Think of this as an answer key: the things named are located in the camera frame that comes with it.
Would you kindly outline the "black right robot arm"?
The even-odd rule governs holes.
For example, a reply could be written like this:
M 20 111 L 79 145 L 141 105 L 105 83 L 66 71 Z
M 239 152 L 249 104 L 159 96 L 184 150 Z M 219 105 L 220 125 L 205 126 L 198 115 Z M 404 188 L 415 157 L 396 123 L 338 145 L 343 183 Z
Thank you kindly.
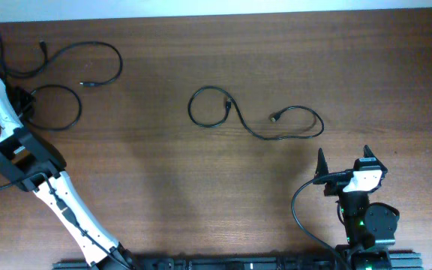
M 388 247 L 395 244 L 400 212 L 385 203 L 369 200 L 381 187 L 388 169 L 368 145 L 350 169 L 330 172 L 323 150 L 318 150 L 315 183 L 324 185 L 326 197 L 338 198 L 339 217 L 346 245 L 336 251 L 351 269 L 391 269 Z

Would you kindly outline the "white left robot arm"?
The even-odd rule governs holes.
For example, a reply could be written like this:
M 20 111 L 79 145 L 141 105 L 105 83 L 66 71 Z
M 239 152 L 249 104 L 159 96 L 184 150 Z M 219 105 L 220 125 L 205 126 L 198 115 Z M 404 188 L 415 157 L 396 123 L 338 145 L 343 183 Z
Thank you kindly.
M 86 269 L 138 269 L 137 261 L 107 232 L 82 201 L 65 170 L 65 159 L 23 119 L 35 99 L 21 88 L 8 94 L 0 78 L 0 174 L 11 186 L 45 203 L 79 245 Z

